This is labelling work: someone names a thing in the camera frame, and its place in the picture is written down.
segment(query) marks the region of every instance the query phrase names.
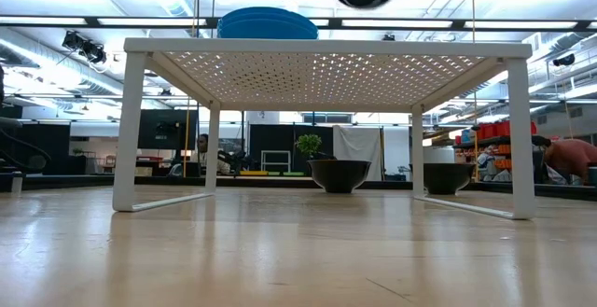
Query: white curtain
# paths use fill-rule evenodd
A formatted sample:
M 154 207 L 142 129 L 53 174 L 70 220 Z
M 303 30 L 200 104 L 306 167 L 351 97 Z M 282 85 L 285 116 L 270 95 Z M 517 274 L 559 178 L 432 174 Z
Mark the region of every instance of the white curtain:
M 334 156 L 338 160 L 370 161 L 367 181 L 382 181 L 380 129 L 334 126 Z

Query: black bowl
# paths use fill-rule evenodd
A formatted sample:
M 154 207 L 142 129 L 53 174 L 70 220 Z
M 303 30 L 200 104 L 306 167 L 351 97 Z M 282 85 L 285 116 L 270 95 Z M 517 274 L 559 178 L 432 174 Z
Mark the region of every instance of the black bowl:
M 423 184 L 431 195 L 454 195 L 468 185 L 474 170 L 471 163 L 425 163 Z
M 313 181 L 329 193 L 350 194 L 369 173 L 369 161 L 309 160 Z

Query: green plant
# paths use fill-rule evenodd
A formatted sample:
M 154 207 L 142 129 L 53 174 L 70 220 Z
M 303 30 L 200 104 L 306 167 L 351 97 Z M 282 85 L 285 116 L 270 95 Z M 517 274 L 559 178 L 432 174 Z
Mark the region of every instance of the green plant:
M 321 138 L 317 134 L 303 134 L 298 138 L 296 145 L 300 153 L 312 156 L 319 151 Z

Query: wooden floor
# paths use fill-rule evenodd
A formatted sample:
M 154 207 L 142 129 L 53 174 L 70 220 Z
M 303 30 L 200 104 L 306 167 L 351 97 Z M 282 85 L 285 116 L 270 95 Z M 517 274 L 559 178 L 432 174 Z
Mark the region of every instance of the wooden floor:
M 398 191 L 218 192 L 136 214 L 112 211 L 111 188 L 0 198 L 0 306 L 596 305 L 595 202 L 539 198 L 512 222 Z

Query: white column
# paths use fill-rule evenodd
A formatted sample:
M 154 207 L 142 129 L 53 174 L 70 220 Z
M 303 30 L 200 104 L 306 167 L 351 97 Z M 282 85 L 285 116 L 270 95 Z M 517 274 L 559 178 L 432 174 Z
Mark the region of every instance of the white column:
M 130 52 L 127 54 L 112 197 L 112 208 L 116 211 L 130 212 L 133 210 L 134 171 L 137 159 L 137 141 L 139 140 L 139 118 L 141 117 L 145 66 L 145 53 Z
M 209 142 L 207 143 L 207 176 L 205 193 L 215 193 L 217 178 L 217 150 L 220 135 L 220 104 L 212 103 L 209 109 Z
M 529 109 L 529 77 L 524 59 L 508 59 L 510 144 L 512 145 L 512 189 L 514 219 L 535 215 L 535 182 Z
M 423 110 L 412 108 L 412 193 L 423 196 Z

